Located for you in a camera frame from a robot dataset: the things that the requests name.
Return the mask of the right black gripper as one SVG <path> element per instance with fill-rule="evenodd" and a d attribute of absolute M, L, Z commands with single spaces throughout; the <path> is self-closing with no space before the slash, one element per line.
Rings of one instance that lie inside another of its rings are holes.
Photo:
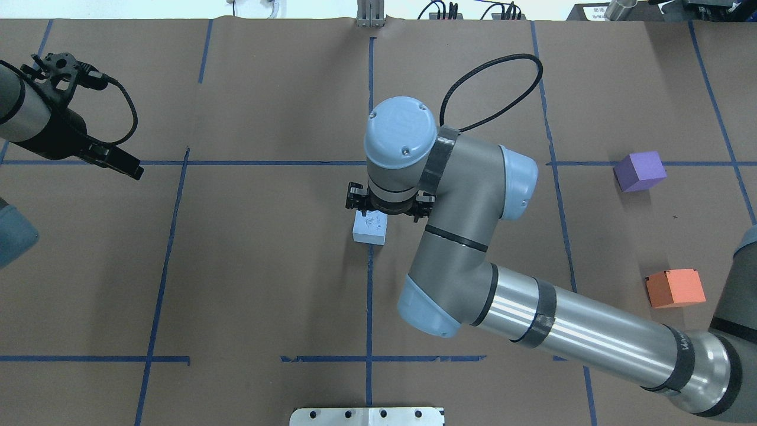
<path fill-rule="evenodd" d="M 415 207 L 418 194 L 414 194 L 409 199 L 400 202 L 390 202 L 381 199 L 376 193 L 370 192 L 371 210 L 381 211 L 386 215 L 409 215 L 414 216 Z"/>

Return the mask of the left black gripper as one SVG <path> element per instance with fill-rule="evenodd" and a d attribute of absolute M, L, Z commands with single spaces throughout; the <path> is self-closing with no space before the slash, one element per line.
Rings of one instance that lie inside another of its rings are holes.
<path fill-rule="evenodd" d="M 140 159 L 131 156 L 119 146 L 104 146 L 87 140 L 86 122 L 78 113 L 65 109 L 51 111 L 47 105 L 33 107 L 33 130 L 30 151 L 51 161 L 78 157 L 89 164 L 110 168 L 133 180 L 144 173 Z"/>

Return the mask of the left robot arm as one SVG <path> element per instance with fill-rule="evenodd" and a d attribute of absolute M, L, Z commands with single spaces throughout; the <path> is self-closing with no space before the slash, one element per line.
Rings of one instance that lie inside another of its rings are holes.
<path fill-rule="evenodd" d="M 75 157 L 140 180 L 144 172 L 140 159 L 122 148 L 138 126 L 134 102 L 124 85 L 69 52 L 33 54 L 32 59 L 34 65 L 19 67 L 2 61 L 2 149 L 15 146 L 46 161 Z M 129 130 L 114 141 L 95 137 L 84 117 L 70 106 L 79 88 L 109 86 L 119 89 L 131 116 Z"/>

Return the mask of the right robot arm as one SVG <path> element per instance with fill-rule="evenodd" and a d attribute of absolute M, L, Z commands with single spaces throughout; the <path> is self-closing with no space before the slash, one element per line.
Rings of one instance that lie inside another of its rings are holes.
<path fill-rule="evenodd" d="M 755 227 L 733 253 L 706 331 L 678 329 L 487 261 L 499 221 L 526 210 L 538 180 L 528 156 L 439 125 L 407 96 L 371 109 L 368 186 L 351 208 L 427 217 L 397 308 L 408 324 L 453 337 L 463 324 L 551 351 L 715 421 L 755 422 Z"/>

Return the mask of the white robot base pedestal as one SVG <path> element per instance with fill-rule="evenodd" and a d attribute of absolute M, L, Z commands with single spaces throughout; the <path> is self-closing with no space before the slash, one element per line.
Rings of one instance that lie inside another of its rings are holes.
<path fill-rule="evenodd" d="M 303 408 L 290 425 L 446 425 L 443 408 L 430 406 Z"/>

